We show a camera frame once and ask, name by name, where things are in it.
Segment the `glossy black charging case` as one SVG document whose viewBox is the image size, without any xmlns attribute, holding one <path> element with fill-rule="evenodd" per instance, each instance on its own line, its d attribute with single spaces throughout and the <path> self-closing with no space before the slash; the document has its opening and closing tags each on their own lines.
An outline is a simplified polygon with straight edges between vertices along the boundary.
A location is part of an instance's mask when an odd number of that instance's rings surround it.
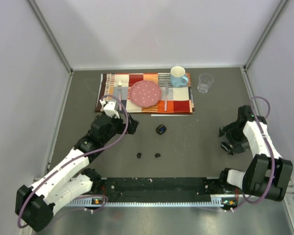
<svg viewBox="0 0 294 235">
<path fill-rule="evenodd" d="M 166 132 L 167 128 L 165 125 L 159 125 L 158 127 L 156 127 L 156 133 L 159 135 L 162 135 Z"/>
</svg>

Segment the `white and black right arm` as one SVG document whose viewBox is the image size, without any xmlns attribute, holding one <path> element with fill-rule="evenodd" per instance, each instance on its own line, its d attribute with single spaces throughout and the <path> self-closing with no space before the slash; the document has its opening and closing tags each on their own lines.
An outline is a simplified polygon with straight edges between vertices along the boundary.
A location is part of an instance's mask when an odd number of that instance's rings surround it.
<svg viewBox="0 0 294 235">
<path fill-rule="evenodd" d="M 219 138 L 221 148 L 229 155 L 252 153 L 245 172 L 230 168 L 221 172 L 219 188 L 223 193 L 229 194 L 239 188 L 248 195 L 283 200 L 293 164 L 275 149 L 264 117 L 254 115 L 248 105 L 241 106 L 237 120 L 219 129 Z"/>
</svg>

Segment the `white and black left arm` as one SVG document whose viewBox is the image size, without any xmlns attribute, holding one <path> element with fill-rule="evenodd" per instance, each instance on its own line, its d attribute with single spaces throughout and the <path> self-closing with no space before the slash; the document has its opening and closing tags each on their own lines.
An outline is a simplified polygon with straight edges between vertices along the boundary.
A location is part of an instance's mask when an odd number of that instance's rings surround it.
<svg viewBox="0 0 294 235">
<path fill-rule="evenodd" d="M 130 114 L 125 114 L 125 119 L 106 113 L 96 116 L 88 133 L 57 166 L 31 186 L 23 185 L 17 190 L 18 227 L 30 226 L 39 232 L 72 200 L 87 192 L 98 193 L 101 182 L 87 166 L 111 147 L 109 141 L 115 135 L 133 135 L 138 125 Z"/>
</svg>

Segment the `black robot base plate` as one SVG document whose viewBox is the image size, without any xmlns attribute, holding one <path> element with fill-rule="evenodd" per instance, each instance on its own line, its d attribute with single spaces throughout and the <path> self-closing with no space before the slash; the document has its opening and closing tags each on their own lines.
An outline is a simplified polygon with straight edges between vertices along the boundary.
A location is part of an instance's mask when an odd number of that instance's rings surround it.
<svg viewBox="0 0 294 235">
<path fill-rule="evenodd" d="M 93 194 L 106 195 L 111 203 L 208 202 L 211 195 L 234 192 L 234 186 L 205 177 L 107 178 L 92 188 Z"/>
</svg>

